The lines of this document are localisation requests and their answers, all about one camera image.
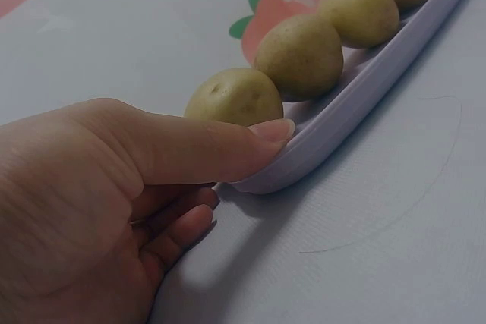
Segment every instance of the plastic tray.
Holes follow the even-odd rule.
[[[287,104],[297,124],[294,139],[257,174],[232,185],[241,192],[272,193],[320,165],[356,128],[412,63],[459,0],[428,0],[402,19],[402,29],[378,49],[344,49],[338,87],[317,102]]]

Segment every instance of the table surface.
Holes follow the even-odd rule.
[[[29,0],[3,17],[0,122],[95,96],[180,114],[205,77],[244,60],[194,33],[211,19],[201,0],[178,4]],[[303,181],[265,197],[220,187],[216,227],[166,277],[152,323],[485,318],[485,23],[484,0],[462,0]]]

